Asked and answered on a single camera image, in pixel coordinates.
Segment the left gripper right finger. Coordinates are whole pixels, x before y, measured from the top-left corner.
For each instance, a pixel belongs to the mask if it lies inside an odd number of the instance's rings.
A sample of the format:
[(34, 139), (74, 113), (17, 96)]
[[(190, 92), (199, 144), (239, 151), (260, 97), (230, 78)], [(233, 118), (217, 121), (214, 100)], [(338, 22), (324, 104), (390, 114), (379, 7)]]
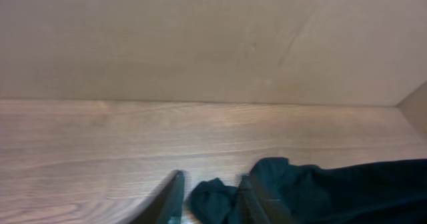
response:
[(255, 177), (244, 175), (238, 187), (241, 220), (247, 224), (294, 224), (288, 209), (273, 198)]

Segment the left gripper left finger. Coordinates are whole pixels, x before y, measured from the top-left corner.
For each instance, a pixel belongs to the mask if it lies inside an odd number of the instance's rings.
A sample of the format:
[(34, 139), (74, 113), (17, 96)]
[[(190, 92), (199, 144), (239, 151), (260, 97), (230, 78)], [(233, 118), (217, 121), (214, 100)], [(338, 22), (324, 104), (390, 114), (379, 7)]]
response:
[(175, 170), (128, 217), (129, 224), (180, 224), (185, 193), (185, 174)]

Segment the black t-shirt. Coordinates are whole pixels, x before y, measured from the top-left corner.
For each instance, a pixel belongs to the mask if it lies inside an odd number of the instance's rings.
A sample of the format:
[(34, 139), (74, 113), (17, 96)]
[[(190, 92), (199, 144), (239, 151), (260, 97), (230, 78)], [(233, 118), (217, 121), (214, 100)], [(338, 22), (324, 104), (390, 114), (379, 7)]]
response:
[[(296, 223), (426, 222), (424, 159), (323, 169), (269, 157), (246, 175), (279, 199)], [(201, 223), (243, 223), (239, 186), (218, 178), (202, 181), (190, 193), (188, 208)]]

